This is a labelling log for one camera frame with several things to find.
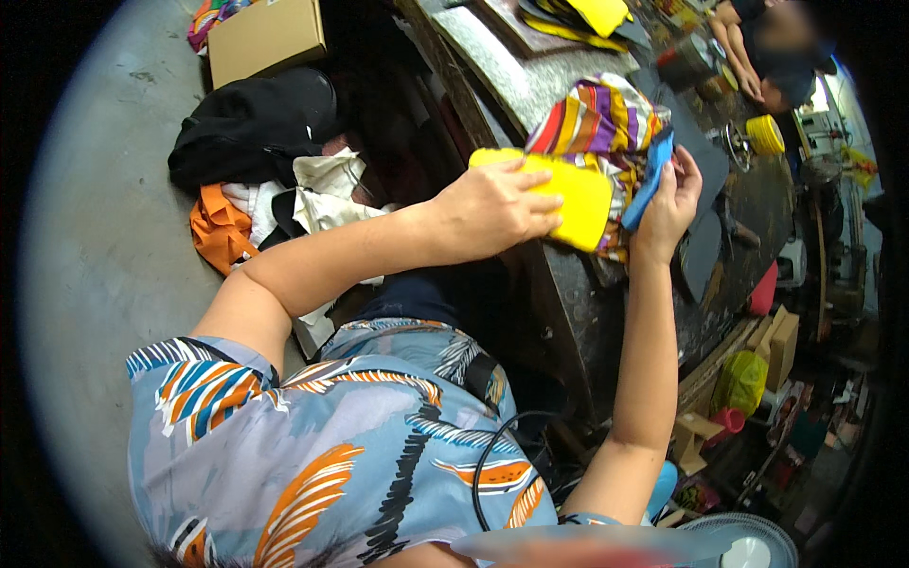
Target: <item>dark work table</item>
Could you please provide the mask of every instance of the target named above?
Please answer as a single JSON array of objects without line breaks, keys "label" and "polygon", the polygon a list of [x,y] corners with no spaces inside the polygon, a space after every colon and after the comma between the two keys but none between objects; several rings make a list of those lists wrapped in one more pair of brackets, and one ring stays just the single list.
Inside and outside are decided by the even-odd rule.
[{"label": "dark work table", "polygon": [[[519,65],[528,70],[528,76],[541,75],[549,83],[541,87],[544,94],[536,102],[539,111],[520,105],[509,107],[508,101],[490,93],[495,87],[490,85],[490,64],[478,69],[478,63],[466,59],[469,54],[452,46],[440,33],[438,24],[434,25],[433,16],[446,11],[444,2],[397,0],[396,4],[413,27],[417,44],[439,75],[474,147],[524,146],[526,131],[534,126],[528,124],[532,117],[537,112],[544,115],[560,98],[554,98],[551,83],[561,81],[562,76],[556,74],[553,79],[550,67],[561,70],[573,65],[584,69],[584,65],[589,65],[587,62],[593,62],[603,71],[627,74],[633,70],[628,65],[629,55],[591,54],[586,47],[579,47],[577,53],[569,51],[534,59],[515,55]],[[632,49],[631,55],[644,67],[684,33],[646,0],[640,6],[629,5],[650,33],[654,47],[653,51]],[[709,37],[704,29],[698,33]],[[566,79],[559,92],[567,93],[577,78],[580,75]],[[674,109],[674,122],[679,113],[688,113],[702,132],[730,120],[744,123],[761,114],[739,94],[708,103],[689,90],[675,94],[675,101],[686,108]],[[732,329],[736,314],[792,231],[793,182],[781,155],[756,156],[746,174],[739,173],[734,166],[729,171],[725,187],[733,216],[761,235],[762,244],[759,249],[748,249],[733,240],[734,260],[724,251],[720,253],[700,304],[691,301],[680,289],[682,286],[674,287],[680,366],[704,359]],[[552,241],[522,245],[521,253],[530,271],[534,311],[559,359],[560,379],[572,392],[580,414],[596,421],[608,418],[612,414],[624,330],[627,296],[624,267],[597,263],[587,254]],[[678,282],[677,278],[674,274],[674,282]]]}]

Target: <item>black bag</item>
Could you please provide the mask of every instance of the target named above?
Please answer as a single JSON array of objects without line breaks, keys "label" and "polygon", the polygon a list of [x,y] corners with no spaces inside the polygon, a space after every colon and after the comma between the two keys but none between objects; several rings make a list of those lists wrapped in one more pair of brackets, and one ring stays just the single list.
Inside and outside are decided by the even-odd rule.
[{"label": "black bag", "polygon": [[274,179],[294,187],[294,158],[320,155],[321,144],[339,131],[335,88],[315,69],[234,81],[184,119],[167,158],[171,182],[190,192]]}]

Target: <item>grey floor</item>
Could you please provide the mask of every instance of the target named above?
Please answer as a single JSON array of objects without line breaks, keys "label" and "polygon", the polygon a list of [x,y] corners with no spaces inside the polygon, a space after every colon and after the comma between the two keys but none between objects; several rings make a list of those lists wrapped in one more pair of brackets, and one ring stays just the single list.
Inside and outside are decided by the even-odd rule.
[{"label": "grey floor", "polygon": [[[197,0],[132,0],[95,40],[45,136],[29,190],[18,309],[40,434],[91,537],[147,565],[126,479],[124,359],[188,333],[221,276],[189,234],[167,155],[203,96],[185,41]],[[302,362],[288,349],[285,368]]]}]

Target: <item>scrap fabric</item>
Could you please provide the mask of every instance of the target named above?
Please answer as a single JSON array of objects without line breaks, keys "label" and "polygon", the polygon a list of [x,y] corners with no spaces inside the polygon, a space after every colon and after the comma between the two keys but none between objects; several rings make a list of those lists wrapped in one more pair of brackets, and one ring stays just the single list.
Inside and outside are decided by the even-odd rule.
[{"label": "scrap fabric", "polygon": [[207,48],[208,31],[220,24],[241,9],[255,3],[257,0],[205,0],[193,15],[193,22],[186,32],[186,39],[193,51],[200,55],[205,54]]},{"label": "scrap fabric", "polygon": [[613,202],[596,250],[603,258],[627,262],[622,212],[642,178],[650,141],[670,117],[620,75],[603,73],[578,81],[527,140],[528,153],[561,155],[609,178]]}]

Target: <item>orange bag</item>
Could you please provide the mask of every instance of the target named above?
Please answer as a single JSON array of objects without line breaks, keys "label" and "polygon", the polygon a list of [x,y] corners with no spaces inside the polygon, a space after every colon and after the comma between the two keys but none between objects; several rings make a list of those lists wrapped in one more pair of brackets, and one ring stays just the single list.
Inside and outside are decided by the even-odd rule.
[{"label": "orange bag", "polygon": [[259,254],[249,242],[252,226],[249,215],[234,207],[221,193],[221,184],[203,185],[189,214],[195,250],[225,276],[244,251],[250,256]]}]

